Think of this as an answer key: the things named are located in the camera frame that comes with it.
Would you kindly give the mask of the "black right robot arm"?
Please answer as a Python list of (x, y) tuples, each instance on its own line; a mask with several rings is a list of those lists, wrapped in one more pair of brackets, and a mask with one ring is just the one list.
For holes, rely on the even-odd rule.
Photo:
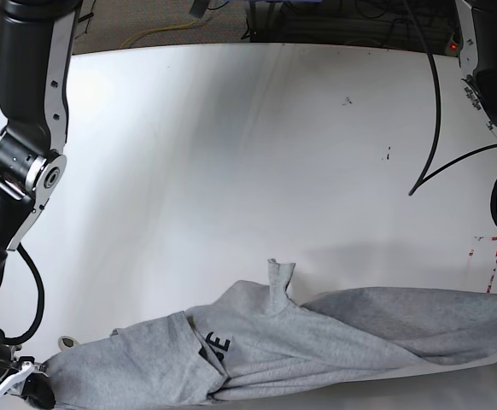
[(15, 357), (44, 316), (44, 284), (21, 244), (63, 176), (69, 110), (67, 76), (83, 1), (1, 1), (0, 286), (10, 252), (18, 252), (35, 280), (34, 320), (18, 337), (0, 329), (0, 400), (14, 395), (37, 409), (53, 409), (54, 393), (31, 356)]

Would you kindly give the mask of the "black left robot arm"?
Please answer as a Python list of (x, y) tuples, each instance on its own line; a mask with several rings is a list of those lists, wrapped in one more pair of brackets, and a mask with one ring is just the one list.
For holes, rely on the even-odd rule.
[[(497, 130), (497, 1), (457, 1), (461, 36), (459, 66), (477, 107)], [(497, 227), (497, 179), (490, 212)]]

